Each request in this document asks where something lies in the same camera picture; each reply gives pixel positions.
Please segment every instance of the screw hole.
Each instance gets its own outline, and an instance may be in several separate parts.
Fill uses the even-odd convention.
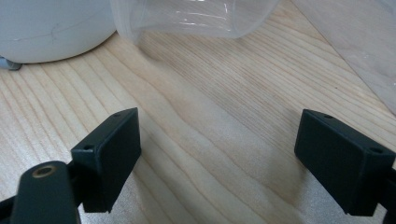
[[[48,175],[52,175],[55,172],[55,170],[56,170],[56,167],[53,166],[53,165],[43,166],[43,167],[40,167],[40,168],[36,169],[33,172],[32,176],[34,178],[46,177]]]
[[[381,148],[378,148],[378,147],[370,147],[370,150],[372,152],[375,152],[375,153],[378,153],[378,154],[381,154],[381,153],[384,152]]]
[[[93,149],[95,146],[94,145],[87,145],[84,147],[85,150],[90,150]]]

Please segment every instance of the clear plastic container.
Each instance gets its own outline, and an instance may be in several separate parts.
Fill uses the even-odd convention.
[[[278,0],[112,0],[118,32],[143,30],[237,38],[255,30]]]

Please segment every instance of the light wood surface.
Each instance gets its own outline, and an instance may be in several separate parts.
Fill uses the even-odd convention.
[[[293,153],[303,108],[391,149],[396,119],[289,0],[241,39],[111,36],[0,71],[0,199],[107,116],[138,107],[143,154],[111,214],[82,223],[380,223],[343,214]]]

